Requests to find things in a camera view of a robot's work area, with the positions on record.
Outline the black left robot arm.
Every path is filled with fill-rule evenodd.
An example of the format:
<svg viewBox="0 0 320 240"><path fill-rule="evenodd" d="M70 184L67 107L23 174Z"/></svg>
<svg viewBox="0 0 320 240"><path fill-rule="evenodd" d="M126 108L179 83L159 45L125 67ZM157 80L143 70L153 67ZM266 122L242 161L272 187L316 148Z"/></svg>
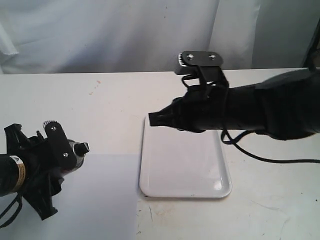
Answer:
<svg viewBox="0 0 320 240"><path fill-rule="evenodd" d="M5 224L12 223L22 209L22 200L26 200L42 220L55 215L58 210L53 206L52 197L61 191L63 178L52 173L58 162L48 140L39 131L27 137L18 123L5 127L4 132L6 153L0 156L0 195L15 193L16 197L0 216L4 217L18 204Z"/></svg>

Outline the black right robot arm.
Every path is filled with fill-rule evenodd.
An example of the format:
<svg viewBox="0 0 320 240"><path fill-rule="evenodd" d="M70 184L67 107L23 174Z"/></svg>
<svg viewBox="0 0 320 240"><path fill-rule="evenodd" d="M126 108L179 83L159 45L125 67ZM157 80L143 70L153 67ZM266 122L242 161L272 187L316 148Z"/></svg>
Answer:
<svg viewBox="0 0 320 240"><path fill-rule="evenodd" d="M202 133L244 130L276 140L320 131L320 71L300 69L263 82L230 87L219 67L202 67L184 96L148 115L152 127Z"/></svg>

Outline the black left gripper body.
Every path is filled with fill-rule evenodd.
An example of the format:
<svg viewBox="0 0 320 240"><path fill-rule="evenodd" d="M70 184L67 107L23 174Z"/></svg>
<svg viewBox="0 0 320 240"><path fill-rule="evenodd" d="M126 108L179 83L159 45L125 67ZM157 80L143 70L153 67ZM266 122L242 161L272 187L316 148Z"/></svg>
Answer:
<svg viewBox="0 0 320 240"><path fill-rule="evenodd" d="M49 146L47 134L23 133L22 125L13 123L4 128L6 152L3 154L3 195L23 193L43 175L63 178L61 167Z"/></svg>

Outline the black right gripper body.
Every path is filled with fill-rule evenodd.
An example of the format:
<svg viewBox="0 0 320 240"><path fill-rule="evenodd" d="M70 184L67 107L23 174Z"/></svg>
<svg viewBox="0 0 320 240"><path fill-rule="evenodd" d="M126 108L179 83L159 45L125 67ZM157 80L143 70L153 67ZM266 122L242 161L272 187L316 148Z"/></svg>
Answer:
<svg viewBox="0 0 320 240"><path fill-rule="evenodd" d="M189 86L185 95L172 101L174 127L192 133L221 129L226 92L219 84Z"/></svg>

